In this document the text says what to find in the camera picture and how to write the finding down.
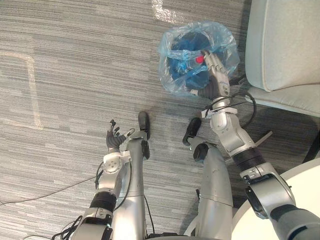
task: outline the black cable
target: black cable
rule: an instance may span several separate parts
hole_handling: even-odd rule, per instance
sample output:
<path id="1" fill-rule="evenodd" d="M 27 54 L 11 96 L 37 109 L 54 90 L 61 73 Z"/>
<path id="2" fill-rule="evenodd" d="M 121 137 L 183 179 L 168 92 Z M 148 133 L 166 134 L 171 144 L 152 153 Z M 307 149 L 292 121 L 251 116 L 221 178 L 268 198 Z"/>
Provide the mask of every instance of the black cable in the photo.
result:
<path id="1" fill-rule="evenodd" d="M 71 227 L 63 230 L 63 231 L 61 232 L 60 239 L 62 239 L 62 240 L 69 240 L 71 234 L 72 234 L 72 233 L 77 229 L 77 227 L 78 227 L 77 222 L 80 223 L 81 219 L 82 219 L 82 216 L 78 216 L 78 218 L 73 222 L 73 224 L 72 224 Z"/>
<path id="2" fill-rule="evenodd" d="M 150 217 L 151 225 L 152 225 L 152 231 L 153 231 L 153 234 L 154 234 L 155 233 L 154 221 L 152 221 L 152 217 L 151 217 L 150 208 L 149 208 L 149 204 L 148 204 L 147 198 L 146 198 L 145 195 L 143 195 L 143 196 L 144 196 L 144 200 L 145 200 L 145 203 L 146 203 L 146 207 L 148 208 L 149 217 Z"/>
<path id="3" fill-rule="evenodd" d="M 129 194 L 129 190 L 130 190 L 130 186 L 131 186 L 131 180 L 132 180 L 132 164 L 131 164 L 131 161 L 129 161 L 129 163 L 130 163 L 130 177 L 129 177 L 128 188 L 126 190 L 126 193 L 124 195 L 124 198 L 123 198 L 122 202 L 114 209 L 114 211 L 117 210 L 118 208 L 120 208 L 122 206 L 122 204 L 124 204 L 124 201 L 126 200 L 128 194 Z"/>
<path id="4" fill-rule="evenodd" d="M 103 163 L 104 163 L 103 161 L 100 163 L 100 165 L 98 166 L 98 168 L 97 168 L 97 170 L 96 170 L 96 172 L 95 172 L 95 181 L 94 181 L 94 183 L 95 183 L 95 189 L 98 189 L 99 179 L 100 179 L 102 173 L 104 172 L 104 171 L 102 170 L 102 171 L 99 173 L 99 169 L 101 168 L 101 166 L 102 166 Z"/>
<path id="5" fill-rule="evenodd" d="M 46 237 L 46 236 L 40 236 L 40 235 L 29 235 L 29 236 L 26 236 L 23 240 L 27 240 L 28 238 L 32 238 L 32 237 L 37 237 L 37 238 L 43 238 L 43 239 L 49 239 L 49 240 L 52 240 L 51 238 L 49 237 Z"/>
<path id="6" fill-rule="evenodd" d="M 7 205 L 7 204 L 18 204 L 18 203 L 24 203 L 24 202 L 34 201 L 34 200 L 38 200 L 38 199 L 43 199 L 43 198 L 45 198 L 45 197 L 49 197 L 49 196 L 51 196 L 51 195 L 53 195 L 53 194 L 60 193 L 60 192 L 62 192 L 62 191 L 64 191 L 64 190 L 66 190 L 66 189 L 72 188 L 72 187 L 74 187 L 74 186 L 76 186 L 76 185 L 82 184 L 82 183 L 84 183 L 84 182 L 87 182 L 87 181 L 92 180 L 92 179 L 95 179 L 95 178 L 96 178 L 95 176 L 90 177 L 90 178 L 88 178 L 88 179 L 86 179 L 86 180 L 77 182 L 77 183 L 75 183 L 75 184 L 72 184 L 72 185 L 67 186 L 67 187 L 64 187 L 64 188 L 62 188 L 62 189 L 60 189 L 60 190 L 58 190 L 58 191 L 54 191 L 54 192 L 51 192 L 51 193 L 46 194 L 46 195 L 43 195 L 43 196 L 39 196 L 39 197 L 31 198 L 31 199 L 26 199 L 26 200 L 21 200 L 21 201 L 8 201 L 8 202 L 4 202 L 4 203 L 0 204 L 0 206 L 5 206 L 5 205 Z"/>
<path id="7" fill-rule="evenodd" d="M 248 92 L 239 91 L 239 92 L 237 92 L 237 93 L 235 93 L 235 94 L 233 94 L 233 95 L 231 95 L 231 96 L 225 96 L 225 97 L 222 97 L 222 98 L 214 101 L 212 104 L 210 104 L 209 108 L 206 110 L 206 112 L 205 112 L 205 118 L 207 117 L 209 110 L 213 110 L 213 108 L 212 108 L 213 105 L 215 105 L 215 104 L 217 104 L 217 103 L 219 103 L 219 102 L 221 102 L 222 100 L 225 100 L 225 99 L 232 99 L 232 98 L 234 98 L 235 96 L 238 96 L 238 95 L 244 96 L 244 97 L 245 97 L 245 96 L 248 96 L 248 97 L 250 98 L 250 100 L 252 101 L 252 104 L 253 104 L 253 112 L 252 112 L 251 118 L 250 118 L 244 125 L 241 126 L 243 129 L 246 128 L 246 127 L 254 120 L 254 118 L 255 118 L 255 116 L 256 116 L 256 113 L 257 113 L 257 103 L 256 103 L 256 100 L 255 100 L 254 97 L 253 97 L 250 93 L 248 93 Z M 233 107 L 233 106 L 236 106 L 236 105 L 244 104 L 244 103 L 246 103 L 246 102 L 244 101 L 244 102 L 240 102 L 240 103 L 236 103 L 236 104 L 224 106 L 224 107 L 222 107 L 222 108 L 219 108 L 219 109 L 215 110 L 215 112 L 217 112 L 217 111 L 219 111 L 219 110 L 222 110 L 222 109 L 230 108 L 230 107 Z"/>

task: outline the clear plastic bag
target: clear plastic bag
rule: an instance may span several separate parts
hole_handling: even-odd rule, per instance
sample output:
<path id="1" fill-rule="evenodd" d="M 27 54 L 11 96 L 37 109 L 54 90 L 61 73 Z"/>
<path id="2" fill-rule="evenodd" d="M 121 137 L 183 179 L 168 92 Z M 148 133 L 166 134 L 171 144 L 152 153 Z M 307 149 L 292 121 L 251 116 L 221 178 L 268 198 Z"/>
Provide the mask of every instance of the clear plastic bag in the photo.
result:
<path id="1" fill-rule="evenodd" d="M 230 76 L 240 62 L 232 33 L 218 22 L 192 22 L 165 32 L 158 46 L 158 73 L 164 88 L 176 95 L 202 89 L 209 83 L 201 50 L 217 54 Z"/>

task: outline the red tip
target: red tip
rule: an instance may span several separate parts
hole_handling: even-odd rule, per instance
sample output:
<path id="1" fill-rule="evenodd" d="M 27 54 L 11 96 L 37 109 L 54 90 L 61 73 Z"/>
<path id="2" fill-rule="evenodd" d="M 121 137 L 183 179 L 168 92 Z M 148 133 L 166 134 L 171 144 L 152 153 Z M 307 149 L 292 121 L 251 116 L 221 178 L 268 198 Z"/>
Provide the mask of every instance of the red tip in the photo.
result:
<path id="1" fill-rule="evenodd" d="M 202 64 L 205 60 L 205 57 L 204 56 L 198 56 L 195 58 L 195 61 L 197 64 Z"/>

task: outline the robotic hand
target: robotic hand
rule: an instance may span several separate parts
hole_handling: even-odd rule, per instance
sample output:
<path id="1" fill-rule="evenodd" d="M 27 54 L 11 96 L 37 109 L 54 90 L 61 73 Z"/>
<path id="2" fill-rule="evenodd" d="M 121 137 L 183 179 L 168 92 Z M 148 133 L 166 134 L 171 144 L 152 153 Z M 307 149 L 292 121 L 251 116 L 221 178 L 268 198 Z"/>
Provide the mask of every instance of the robotic hand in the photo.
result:
<path id="1" fill-rule="evenodd" d="M 97 191 L 85 211 L 72 240 L 109 240 L 112 236 L 111 228 L 114 218 L 114 210 L 122 188 L 122 180 L 126 173 L 124 165 L 130 161 L 130 152 L 120 152 L 120 145 L 127 137 L 131 136 L 135 129 L 131 128 L 125 134 L 120 135 L 116 122 L 110 121 L 110 129 L 106 134 L 108 154 L 103 157 L 100 167 L 101 174 L 96 179 Z"/>
<path id="2" fill-rule="evenodd" d="M 273 166 L 264 160 L 248 133 L 240 126 L 237 109 L 232 108 L 230 84 L 227 72 L 214 53 L 202 52 L 210 74 L 209 84 L 200 90 L 191 89 L 194 95 L 209 98 L 212 104 L 201 115 L 209 118 L 212 130 L 237 167 L 241 178 L 248 184 L 246 194 L 261 219 L 270 219 L 279 239 L 316 239 L 319 236 L 320 219 L 313 213 L 296 207 L 291 188 Z"/>
<path id="3" fill-rule="evenodd" d="M 116 127 L 114 129 L 115 125 L 116 122 L 112 119 L 110 121 L 110 130 L 108 130 L 106 133 L 105 141 L 109 153 L 119 153 L 120 145 L 124 143 L 127 137 L 131 136 L 135 132 L 135 129 L 131 128 L 125 134 L 120 135 L 120 133 L 118 132 L 120 127 Z"/>

